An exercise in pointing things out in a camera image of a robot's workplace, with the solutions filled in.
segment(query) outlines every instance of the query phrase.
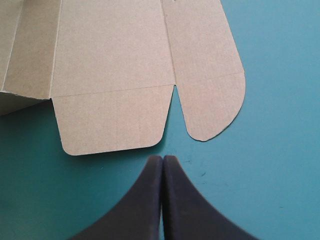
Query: corrugated cardboard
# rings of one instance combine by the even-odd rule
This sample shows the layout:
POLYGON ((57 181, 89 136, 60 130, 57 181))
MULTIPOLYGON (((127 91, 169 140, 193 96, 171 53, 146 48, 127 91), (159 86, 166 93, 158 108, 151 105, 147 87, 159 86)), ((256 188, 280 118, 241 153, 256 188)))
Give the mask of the corrugated cardboard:
POLYGON ((5 0, 0 14, 0 114, 52 99, 71 155, 158 143, 174 85, 196 140, 242 106, 244 70, 219 0, 5 0))

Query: unfolded box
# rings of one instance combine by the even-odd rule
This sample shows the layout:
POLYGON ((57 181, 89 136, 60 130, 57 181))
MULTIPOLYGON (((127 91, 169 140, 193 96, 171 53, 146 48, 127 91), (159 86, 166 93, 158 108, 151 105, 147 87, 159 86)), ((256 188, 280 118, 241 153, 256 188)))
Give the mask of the unfolded box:
POLYGON ((2 0, 0 22, 0 115, 52 99, 70 155, 158 143, 174 85, 199 141, 242 106, 219 0, 2 0))

